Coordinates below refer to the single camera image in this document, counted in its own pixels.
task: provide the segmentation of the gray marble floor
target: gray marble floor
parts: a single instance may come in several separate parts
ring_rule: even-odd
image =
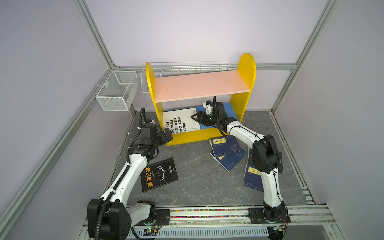
[[[146,116],[157,120],[155,113],[147,113]],[[137,115],[116,173],[120,172],[126,161],[125,149],[137,134],[138,119]],[[284,172],[279,174],[281,195],[287,205],[307,204],[269,113],[245,112],[242,123],[256,132],[275,137],[278,149],[283,153]],[[240,141],[239,143],[243,149],[247,149],[244,143]],[[134,205],[139,200],[148,200],[155,202],[157,206],[262,205],[264,193],[243,186],[247,158],[244,157],[230,172],[227,172],[213,159],[209,154],[210,151],[209,141],[159,147],[158,157],[149,164],[172,157],[179,180],[143,193],[139,178],[129,196],[128,204]]]

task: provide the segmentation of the wire rack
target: wire rack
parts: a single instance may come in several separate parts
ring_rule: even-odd
[[[105,111],[129,111],[139,88],[135,71],[112,71],[96,94]]]
[[[141,64],[141,91],[144,94],[149,94],[146,64]],[[151,63],[155,78],[212,73],[220,71],[228,71],[230,68],[229,62],[177,62],[177,63]]]

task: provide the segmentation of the pink shelf board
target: pink shelf board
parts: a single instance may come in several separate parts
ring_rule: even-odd
[[[156,78],[155,102],[247,93],[237,70]]]

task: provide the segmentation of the book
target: book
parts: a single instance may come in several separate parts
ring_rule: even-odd
[[[209,141],[215,157],[241,152],[242,149],[234,136],[214,137]]]
[[[223,166],[228,172],[247,154],[243,149],[241,152],[232,153],[220,157],[215,157],[213,152],[210,152],[211,156],[216,159],[221,166]]]
[[[147,165],[141,172],[140,177],[143,192],[179,179],[173,158]]]
[[[163,112],[163,128],[169,128],[172,134],[200,130],[200,124],[193,120],[196,108],[187,108]]]
[[[245,166],[244,183],[246,187],[250,187],[259,191],[264,191],[263,181],[259,170],[257,170],[252,162],[252,150],[248,151],[248,163]]]

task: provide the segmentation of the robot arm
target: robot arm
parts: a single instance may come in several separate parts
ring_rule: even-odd
[[[275,139],[271,135],[264,136],[243,126],[233,117],[227,117],[221,102],[207,101],[203,104],[206,112],[198,112],[192,119],[205,125],[218,128],[223,136],[232,135],[252,149],[253,165],[259,170],[264,188],[263,218],[274,223],[281,218],[289,221],[288,211],[280,194],[278,173],[283,172],[281,152],[278,151]]]
[[[134,144],[141,134],[140,143]],[[158,147],[171,141],[172,134],[168,128],[161,131],[159,124],[145,118],[145,109],[141,108],[139,132],[128,147],[127,162],[116,180],[100,199],[92,199],[87,206],[88,235],[99,239],[126,239],[131,226],[140,221],[155,220],[153,202],[139,201],[127,208],[127,200],[140,173],[152,160]]]

